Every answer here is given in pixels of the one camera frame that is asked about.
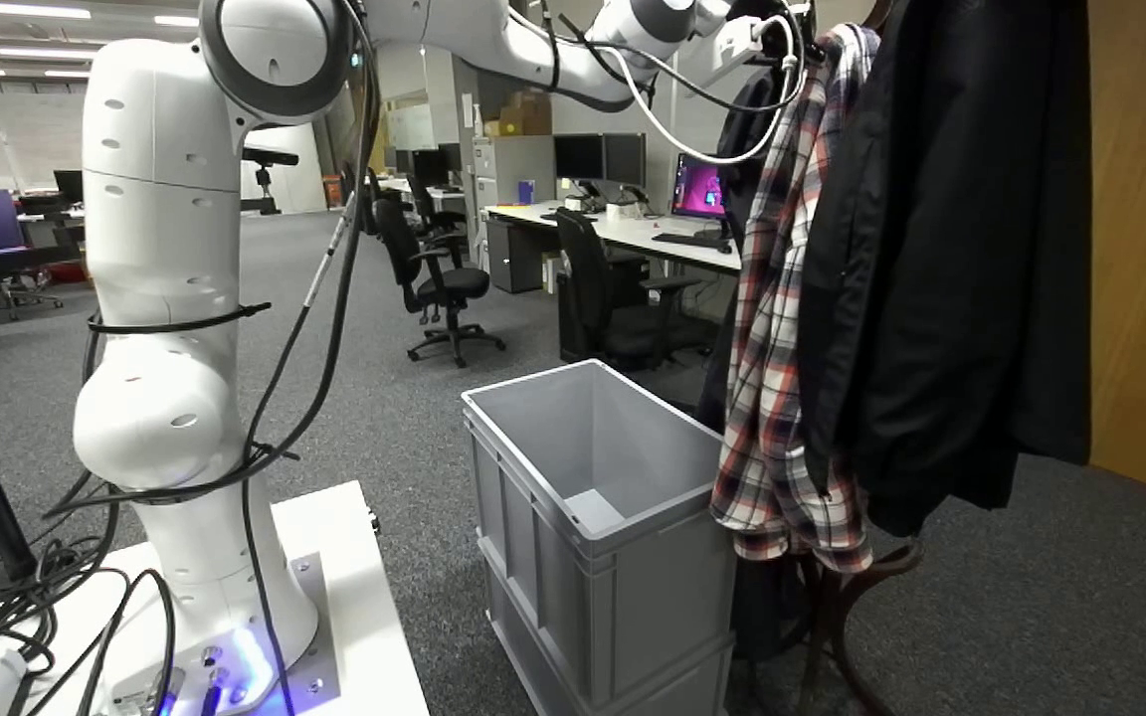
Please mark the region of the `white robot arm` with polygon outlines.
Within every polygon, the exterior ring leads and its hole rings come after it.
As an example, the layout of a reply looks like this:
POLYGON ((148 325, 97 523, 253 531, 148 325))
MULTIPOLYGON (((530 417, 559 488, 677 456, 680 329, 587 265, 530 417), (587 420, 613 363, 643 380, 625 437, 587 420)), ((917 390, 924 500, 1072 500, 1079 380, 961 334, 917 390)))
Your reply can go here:
POLYGON ((680 43, 762 26, 734 0, 605 0, 578 38, 510 0, 201 0, 192 43, 97 53, 83 185, 104 358, 79 384, 71 445, 160 557, 160 693, 246 710, 319 631, 273 513, 246 494, 273 454, 237 407, 245 139, 327 110, 379 47, 432 43, 620 110, 680 43))

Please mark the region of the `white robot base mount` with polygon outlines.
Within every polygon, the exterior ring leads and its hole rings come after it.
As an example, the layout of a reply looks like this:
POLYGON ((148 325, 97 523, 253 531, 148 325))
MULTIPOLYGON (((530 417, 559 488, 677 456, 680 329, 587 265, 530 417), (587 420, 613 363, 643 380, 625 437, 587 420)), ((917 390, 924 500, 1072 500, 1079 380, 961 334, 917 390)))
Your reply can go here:
POLYGON ((83 716, 295 716, 340 697, 327 575, 316 553, 282 580, 194 623, 194 599, 148 584, 131 598, 83 716))

